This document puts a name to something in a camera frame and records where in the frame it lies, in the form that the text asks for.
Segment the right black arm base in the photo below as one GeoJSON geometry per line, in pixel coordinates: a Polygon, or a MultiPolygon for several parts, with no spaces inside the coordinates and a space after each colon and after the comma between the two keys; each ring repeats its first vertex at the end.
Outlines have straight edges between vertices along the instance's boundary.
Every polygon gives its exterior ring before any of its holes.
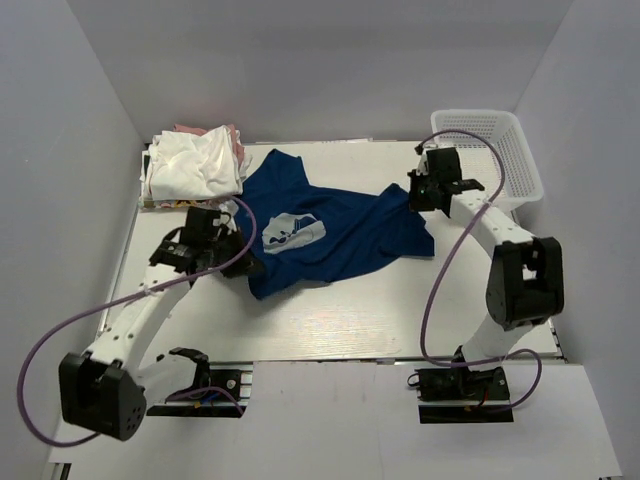
{"type": "Polygon", "coordinates": [[[502,367],[415,370],[407,386],[417,393],[421,424],[490,424],[514,421],[510,391],[502,367]]]}

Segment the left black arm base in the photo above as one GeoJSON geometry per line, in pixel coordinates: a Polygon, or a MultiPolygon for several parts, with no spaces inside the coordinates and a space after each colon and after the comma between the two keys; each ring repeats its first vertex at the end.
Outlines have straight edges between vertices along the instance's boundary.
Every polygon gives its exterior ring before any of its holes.
{"type": "Polygon", "coordinates": [[[147,410],[150,417],[231,418],[243,416],[251,395],[252,364],[211,364],[209,377],[188,394],[175,393],[170,400],[147,410]]]}

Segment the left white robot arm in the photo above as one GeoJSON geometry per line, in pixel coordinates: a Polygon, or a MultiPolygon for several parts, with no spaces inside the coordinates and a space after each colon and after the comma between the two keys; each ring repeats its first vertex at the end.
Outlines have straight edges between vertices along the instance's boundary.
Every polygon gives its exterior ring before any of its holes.
{"type": "Polygon", "coordinates": [[[234,278],[261,267],[231,213],[189,208],[184,224],[150,255],[138,290],[115,320],[82,353],[69,353],[60,362],[63,420],[126,441],[162,401],[226,400],[242,412],[238,393],[217,380],[207,354],[174,347],[149,365],[143,359],[199,278],[216,272],[234,278]]]}

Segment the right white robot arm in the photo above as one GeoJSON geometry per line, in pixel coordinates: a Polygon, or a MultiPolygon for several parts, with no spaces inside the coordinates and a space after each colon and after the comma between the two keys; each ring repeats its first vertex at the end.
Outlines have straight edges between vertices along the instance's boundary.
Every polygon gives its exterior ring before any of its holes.
{"type": "Polygon", "coordinates": [[[536,237],[493,204],[485,187],[462,175],[453,147],[425,150],[408,173],[409,206],[440,211],[464,228],[429,293],[429,314],[444,274],[471,236],[491,260],[485,293],[486,317],[455,354],[453,368],[485,371],[506,359],[518,341],[559,314],[565,305],[562,248],[553,237],[536,237]]]}

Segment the blue printed t shirt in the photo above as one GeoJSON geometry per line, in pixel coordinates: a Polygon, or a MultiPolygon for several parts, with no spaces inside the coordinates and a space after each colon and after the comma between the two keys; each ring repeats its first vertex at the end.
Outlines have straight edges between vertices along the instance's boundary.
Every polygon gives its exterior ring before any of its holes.
{"type": "Polygon", "coordinates": [[[395,183],[377,195],[313,186],[301,158],[273,149],[241,198],[248,207],[236,223],[264,266],[248,278],[259,300],[300,281],[333,283],[435,254],[425,220],[395,183]]]}

